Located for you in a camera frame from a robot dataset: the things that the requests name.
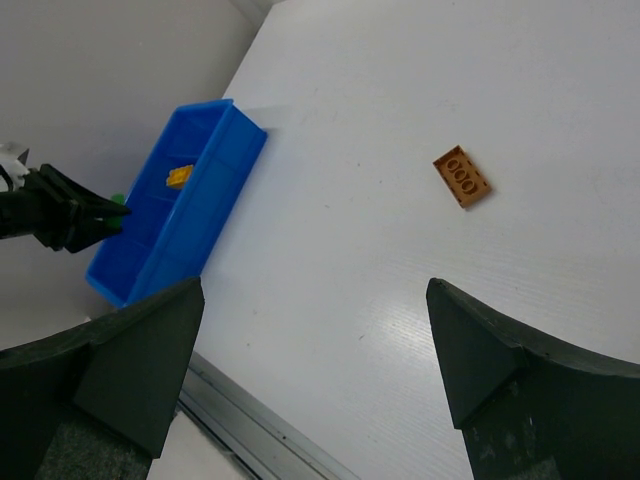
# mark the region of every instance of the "gray wall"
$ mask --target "gray wall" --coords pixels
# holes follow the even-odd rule
[[[220,97],[255,33],[229,0],[4,0],[0,140],[127,192],[173,108]],[[0,243],[0,349],[107,311],[84,280],[94,253]]]

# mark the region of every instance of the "green object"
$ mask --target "green object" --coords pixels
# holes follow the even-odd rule
[[[124,194],[115,193],[111,195],[111,201],[119,205],[124,205],[124,201],[125,201]],[[118,228],[120,225],[122,225],[122,217],[107,218],[105,220],[105,223],[110,227]]]

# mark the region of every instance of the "white table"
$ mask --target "white table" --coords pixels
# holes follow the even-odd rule
[[[271,139],[196,350],[363,479],[469,478],[425,303],[445,278],[640,362],[640,6],[291,0],[227,95]],[[496,192],[462,210],[461,144]]]

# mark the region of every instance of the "brown lego brick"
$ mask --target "brown lego brick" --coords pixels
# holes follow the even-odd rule
[[[458,145],[433,162],[440,176],[462,208],[491,192],[491,185]]]

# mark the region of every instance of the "metal frame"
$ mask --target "metal frame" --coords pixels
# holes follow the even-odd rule
[[[255,478],[358,478],[197,353],[179,405]]]

